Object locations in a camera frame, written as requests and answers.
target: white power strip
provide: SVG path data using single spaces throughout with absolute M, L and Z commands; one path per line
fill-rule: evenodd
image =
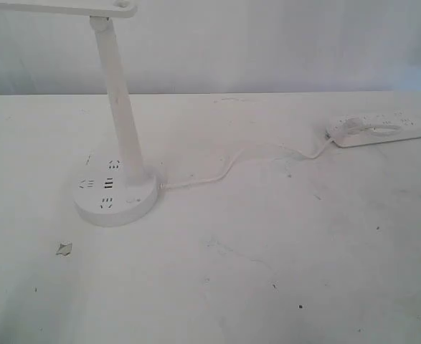
M 421 110 L 334 117 L 328 121 L 326 131 L 340 147 L 421 138 Z

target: lamp base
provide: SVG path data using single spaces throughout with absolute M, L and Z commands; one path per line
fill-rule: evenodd
M 156 174 L 127 187 L 123 164 L 116 155 L 91 157 L 73 185 L 79 215 L 96 226 L 122 226 L 144 216 L 156 203 L 159 182 Z

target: power outlet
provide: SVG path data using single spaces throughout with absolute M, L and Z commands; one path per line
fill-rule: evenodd
M 365 126 L 393 125 L 399 129 L 348 130 L 348 123 L 361 123 Z M 330 118 L 326 131 L 340 147 L 370 145 L 397 140 L 421 138 L 421 110 L 403 110 L 384 113 L 357 113 Z

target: white wall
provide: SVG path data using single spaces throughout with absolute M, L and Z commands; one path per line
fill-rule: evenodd
M 376 90 L 421 61 L 421 0 L 143 0 L 115 28 L 131 92 Z M 0 94 L 104 90 L 87 18 L 0 11 Z

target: white table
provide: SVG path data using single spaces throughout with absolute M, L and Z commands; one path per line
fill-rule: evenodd
M 401 92 L 131 100 L 170 181 L 214 175 L 241 140 L 312 151 L 328 116 L 421 108 Z M 421 343 L 421 139 L 254 150 L 104 229 L 69 185 L 112 126 L 105 95 L 0 96 L 0 343 Z

